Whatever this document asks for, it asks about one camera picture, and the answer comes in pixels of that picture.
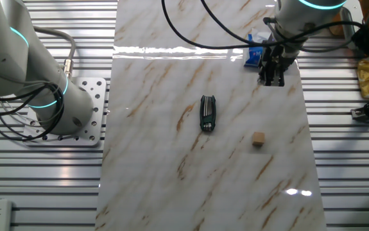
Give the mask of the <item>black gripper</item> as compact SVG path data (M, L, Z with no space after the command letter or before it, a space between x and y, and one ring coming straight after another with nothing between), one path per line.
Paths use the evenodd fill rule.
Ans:
M258 83L264 86L271 85L271 74L268 64L273 62L276 63L278 67L274 70L272 85L275 87L283 87L285 85L284 72L295 61L299 52L299 49L287 45L264 47L259 64Z

